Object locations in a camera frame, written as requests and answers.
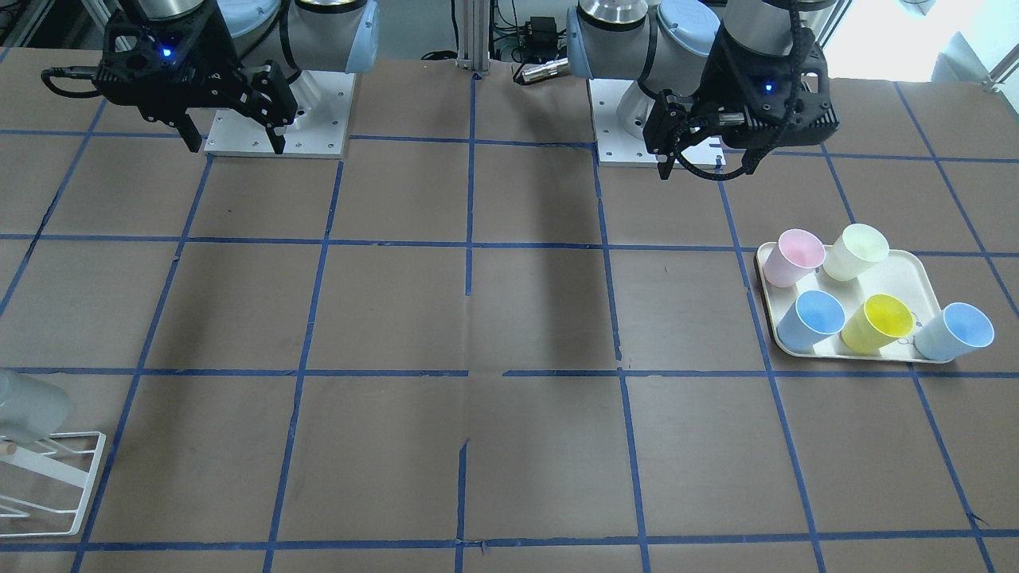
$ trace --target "blue cup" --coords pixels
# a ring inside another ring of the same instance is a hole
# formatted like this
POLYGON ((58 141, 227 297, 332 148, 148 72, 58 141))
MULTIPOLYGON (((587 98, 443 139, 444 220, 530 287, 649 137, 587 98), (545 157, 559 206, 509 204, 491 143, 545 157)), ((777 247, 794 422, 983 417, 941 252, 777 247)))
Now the blue cup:
POLYGON ((953 360, 995 342, 995 327, 980 310, 952 303, 920 328, 916 350, 930 360, 953 360))
POLYGON ((835 297, 822 291, 807 291, 796 298, 779 322, 779 340, 789 350, 810 350, 845 325, 846 311, 835 297))

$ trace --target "plastic cup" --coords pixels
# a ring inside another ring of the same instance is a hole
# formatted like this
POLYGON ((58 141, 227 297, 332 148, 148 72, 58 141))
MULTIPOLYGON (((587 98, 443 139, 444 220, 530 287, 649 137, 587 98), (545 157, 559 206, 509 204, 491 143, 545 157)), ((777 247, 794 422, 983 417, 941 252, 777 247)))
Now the plastic cup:
POLYGON ((810 274, 824 262, 824 244, 802 228, 791 228, 779 237, 764 267, 764 279, 775 287, 786 288, 810 274))
POLYGON ((913 331, 913 313, 891 295, 874 295, 864 301, 842 329, 846 346, 870 354, 913 331))
POLYGON ((776 328, 779 340, 790 350, 809 350, 842 330, 846 312, 835 297, 822 291, 807 291, 796 298, 776 328))
POLYGON ((852 280, 889 256, 889 242, 881 231, 863 223, 853 223, 828 250, 824 272, 836 280, 852 280))
POLYGON ((70 399, 63 388, 0 370, 0 435, 32 444, 55 432, 69 411, 70 399))
POLYGON ((914 342, 930 360, 953 360, 995 342, 995 326, 980 309, 952 303, 920 328, 914 342))

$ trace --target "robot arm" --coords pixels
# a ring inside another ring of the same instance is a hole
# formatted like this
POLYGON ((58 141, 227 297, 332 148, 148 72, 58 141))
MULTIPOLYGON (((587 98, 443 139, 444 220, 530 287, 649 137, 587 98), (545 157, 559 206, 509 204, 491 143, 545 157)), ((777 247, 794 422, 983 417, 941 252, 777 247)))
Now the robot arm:
POLYGON ((202 138, 187 109, 233 109, 262 124, 280 154, 299 110, 289 84, 302 68, 354 73, 374 65, 375 0, 221 2, 232 10, 259 4, 264 17, 234 22, 242 28, 234 38, 216 0, 121 0, 123 9, 104 31, 99 65, 48 69, 43 82, 59 95, 102 95, 138 107, 147 121, 177 129, 193 152, 202 138), (237 44, 247 46, 243 54, 237 44), (260 63, 246 66, 243 59, 260 63), (96 90, 68 92, 52 77, 87 79, 96 90))
POLYGON ((661 178, 679 161, 704 178, 753 173, 777 147, 817 145, 839 127, 827 65, 810 25, 835 0, 730 0, 722 20, 696 0, 582 0, 569 13, 570 64, 585 77, 635 80, 653 100, 643 124, 661 178), (812 92, 804 75, 816 76, 812 92), (720 136, 747 150, 731 173, 683 150, 720 136))

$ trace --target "beige tray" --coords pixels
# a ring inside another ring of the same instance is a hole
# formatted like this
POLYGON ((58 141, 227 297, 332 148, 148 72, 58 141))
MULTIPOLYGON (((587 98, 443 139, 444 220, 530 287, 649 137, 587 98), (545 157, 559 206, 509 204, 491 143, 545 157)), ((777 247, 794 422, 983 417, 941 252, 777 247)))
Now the beige tray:
POLYGON ((828 276, 822 269, 804 276, 796 284, 781 289, 764 280, 761 267, 768 255, 774 249, 774 243, 765 243, 757 249, 755 264, 764 292, 764 309, 767 311, 768 323, 771 327, 771 337, 774 344, 784 352, 800 358, 842 358, 849 360, 879 360, 886 362, 924 362, 928 364, 945 364, 948 360, 929 360, 913 346, 913 334, 888 345, 872 354, 860 354, 850 349, 842 342, 839 334, 829 336, 814 345, 810 351, 792 351, 779 340, 776 328, 782 317, 793 306, 796 298, 806 291, 824 291, 842 304, 848 319, 872 295, 892 295, 906 303, 916 319, 916 327, 920 326, 942 311, 930 287, 927 271, 916 255, 906 251, 893 250, 889 258, 880 264, 866 270, 860 276, 840 282, 828 276))

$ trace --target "yellow cup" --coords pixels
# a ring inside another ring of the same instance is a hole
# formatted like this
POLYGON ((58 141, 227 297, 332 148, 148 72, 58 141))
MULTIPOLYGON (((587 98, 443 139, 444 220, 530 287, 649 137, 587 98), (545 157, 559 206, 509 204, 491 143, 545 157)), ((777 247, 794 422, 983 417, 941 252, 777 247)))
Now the yellow cup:
POLYGON ((842 330, 846 346, 870 354, 913 331, 913 313, 899 299, 874 295, 864 301, 842 330))

